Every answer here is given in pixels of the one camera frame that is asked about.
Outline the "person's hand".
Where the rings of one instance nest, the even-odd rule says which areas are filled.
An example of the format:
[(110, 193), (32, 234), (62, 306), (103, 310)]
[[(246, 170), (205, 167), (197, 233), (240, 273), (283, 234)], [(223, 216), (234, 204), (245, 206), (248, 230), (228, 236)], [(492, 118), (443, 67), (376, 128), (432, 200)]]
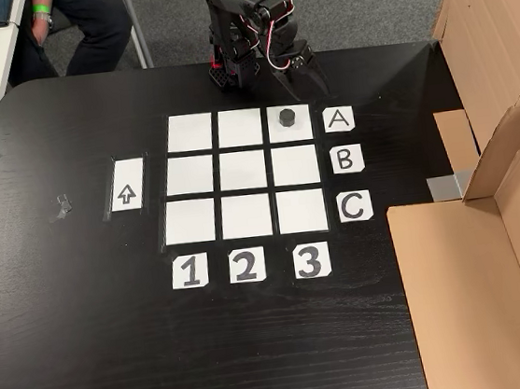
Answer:
[(32, 25), (32, 35), (39, 46), (42, 46), (49, 35), (49, 23), (47, 21), (36, 21)]

